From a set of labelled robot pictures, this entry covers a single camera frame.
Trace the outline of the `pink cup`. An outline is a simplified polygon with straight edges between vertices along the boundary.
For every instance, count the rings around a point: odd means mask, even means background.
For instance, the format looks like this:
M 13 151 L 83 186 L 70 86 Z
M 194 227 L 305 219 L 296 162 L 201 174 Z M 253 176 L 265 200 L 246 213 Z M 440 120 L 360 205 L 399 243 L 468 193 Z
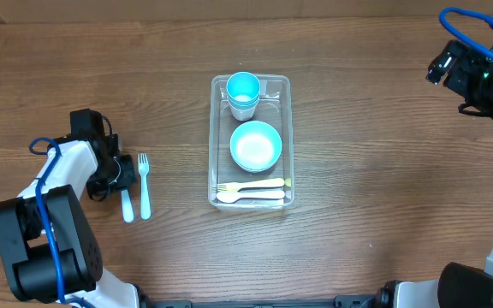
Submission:
M 230 107 L 232 116 L 237 121 L 249 121 L 254 116 L 256 107 L 252 107 L 248 110 L 237 109 L 234 106 Z

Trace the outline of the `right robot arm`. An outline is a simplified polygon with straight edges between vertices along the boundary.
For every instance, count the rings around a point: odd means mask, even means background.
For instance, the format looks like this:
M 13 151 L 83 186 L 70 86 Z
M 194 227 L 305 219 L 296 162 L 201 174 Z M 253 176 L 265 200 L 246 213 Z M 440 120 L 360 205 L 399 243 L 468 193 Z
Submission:
M 493 17 L 485 21 L 493 29 Z M 442 272 L 387 282 L 376 307 L 493 307 L 493 45 L 451 36 L 428 67 L 437 92 L 401 101 L 393 117 L 407 125 L 366 179 L 390 221 L 407 225 L 380 267 L 411 256 L 414 268 Z

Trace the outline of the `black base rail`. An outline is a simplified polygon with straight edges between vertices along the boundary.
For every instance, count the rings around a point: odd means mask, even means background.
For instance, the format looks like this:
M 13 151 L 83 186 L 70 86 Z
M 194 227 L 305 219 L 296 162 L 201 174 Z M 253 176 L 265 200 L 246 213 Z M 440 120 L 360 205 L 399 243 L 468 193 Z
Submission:
M 387 291 L 375 295 L 338 295 L 333 299 L 286 299 L 192 302 L 190 300 L 151 301 L 140 295 L 141 308 L 389 308 L 393 300 Z

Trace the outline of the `green bowl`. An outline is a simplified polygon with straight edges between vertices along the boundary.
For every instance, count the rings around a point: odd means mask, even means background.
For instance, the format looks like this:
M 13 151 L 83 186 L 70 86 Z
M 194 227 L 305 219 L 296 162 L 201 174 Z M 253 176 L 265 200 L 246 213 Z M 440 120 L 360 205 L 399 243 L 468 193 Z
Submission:
M 251 173 L 259 173 L 271 169 L 276 161 L 274 160 L 235 160 L 235 163 L 243 170 Z

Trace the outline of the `blue cup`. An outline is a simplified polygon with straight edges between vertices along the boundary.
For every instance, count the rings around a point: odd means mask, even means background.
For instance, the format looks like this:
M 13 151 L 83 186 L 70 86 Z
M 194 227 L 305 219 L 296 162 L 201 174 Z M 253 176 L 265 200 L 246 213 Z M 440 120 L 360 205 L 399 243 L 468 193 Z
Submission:
M 226 84 L 229 99 L 239 105 L 248 105 L 256 101 L 260 89 L 258 77 L 249 72 L 232 74 Z

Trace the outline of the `yellow fork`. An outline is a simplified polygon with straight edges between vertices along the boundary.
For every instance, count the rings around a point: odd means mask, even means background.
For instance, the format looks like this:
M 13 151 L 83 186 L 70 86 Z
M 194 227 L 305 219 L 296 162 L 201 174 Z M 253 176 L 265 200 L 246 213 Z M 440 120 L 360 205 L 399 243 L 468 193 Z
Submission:
M 216 190 L 218 192 L 239 192 L 242 189 L 278 188 L 291 186 L 292 180 L 290 178 L 273 178 L 260 181 L 219 183 L 216 185 Z

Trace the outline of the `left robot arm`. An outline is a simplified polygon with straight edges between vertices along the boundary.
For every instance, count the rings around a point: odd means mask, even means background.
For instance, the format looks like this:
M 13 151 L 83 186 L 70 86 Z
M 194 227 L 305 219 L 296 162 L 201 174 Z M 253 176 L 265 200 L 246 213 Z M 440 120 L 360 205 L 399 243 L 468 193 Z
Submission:
M 72 307 L 149 307 L 149 297 L 103 266 L 98 242 L 80 205 L 128 195 L 136 182 L 132 157 L 108 118 L 90 110 L 70 114 L 71 132 L 44 138 L 45 165 L 16 198 L 0 202 L 0 257 L 11 293 L 22 302 Z

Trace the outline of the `blue bowl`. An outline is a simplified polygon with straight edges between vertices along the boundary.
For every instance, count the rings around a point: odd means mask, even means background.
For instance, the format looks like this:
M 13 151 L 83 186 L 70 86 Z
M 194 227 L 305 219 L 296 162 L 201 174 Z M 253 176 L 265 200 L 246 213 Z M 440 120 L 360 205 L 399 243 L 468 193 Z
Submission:
M 230 137 L 233 160 L 274 160 L 282 154 L 282 138 L 277 130 L 263 121 L 247 121 L 238 126 Z

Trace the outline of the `light blue fork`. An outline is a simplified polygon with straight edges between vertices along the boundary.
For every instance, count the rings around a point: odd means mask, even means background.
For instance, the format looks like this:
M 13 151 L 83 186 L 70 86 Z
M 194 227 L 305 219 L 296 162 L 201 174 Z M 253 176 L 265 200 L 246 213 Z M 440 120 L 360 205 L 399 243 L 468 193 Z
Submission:
M 122 217 L 126 223 L 134 221 L 134 207 L 127 189 L 121 190 L 122 199 Z

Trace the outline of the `light green fork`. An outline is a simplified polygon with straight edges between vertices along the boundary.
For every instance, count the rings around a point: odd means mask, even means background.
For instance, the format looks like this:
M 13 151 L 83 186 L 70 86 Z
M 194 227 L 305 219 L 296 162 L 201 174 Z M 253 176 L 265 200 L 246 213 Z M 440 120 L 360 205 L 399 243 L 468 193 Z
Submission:
M 145 153 L 138 154 L 138 171 L 141 179 L 140 216 L 143 220 L 148 220 L 151 217 L 151 201 L 147 183 L 150 166 Z

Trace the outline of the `clear plastic container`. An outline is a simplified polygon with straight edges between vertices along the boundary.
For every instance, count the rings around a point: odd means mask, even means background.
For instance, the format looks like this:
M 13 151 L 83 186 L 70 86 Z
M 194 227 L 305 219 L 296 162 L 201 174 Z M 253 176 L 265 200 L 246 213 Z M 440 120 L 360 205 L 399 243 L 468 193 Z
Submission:
M 232 132 L 247 121 L 237 121 L 231 113 L 226 84 L 232 74 L 218 75 L 211 82 L 209 133 L 208 200 L 219 210 L 282 210 L 294 202 L 294 138 L 291 84 L 287 77 L 255 74 L 261 85 L 255 113 L 249 121 L 263 121 L 274 127 L 282 138 L 282 154 L 276 164 L 259 173 L 241 169 L 230 155 Z M 216 185 L 229 182 L 290 178 L 291 187 L 242 189 L 239 192 L 284 191 L 281 199 L 243 198 L 232 204 L 217 200 Z

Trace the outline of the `green cup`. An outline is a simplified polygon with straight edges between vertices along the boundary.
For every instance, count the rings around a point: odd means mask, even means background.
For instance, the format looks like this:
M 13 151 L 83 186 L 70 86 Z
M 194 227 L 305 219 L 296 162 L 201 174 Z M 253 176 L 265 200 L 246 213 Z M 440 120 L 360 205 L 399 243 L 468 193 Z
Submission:
M 234 98 L 229 98 L 229 105 L 237 110 L 249 110 L 254 108 L 258 103 L 258 98 L 248 100 L 248 101 L 240 101 Z

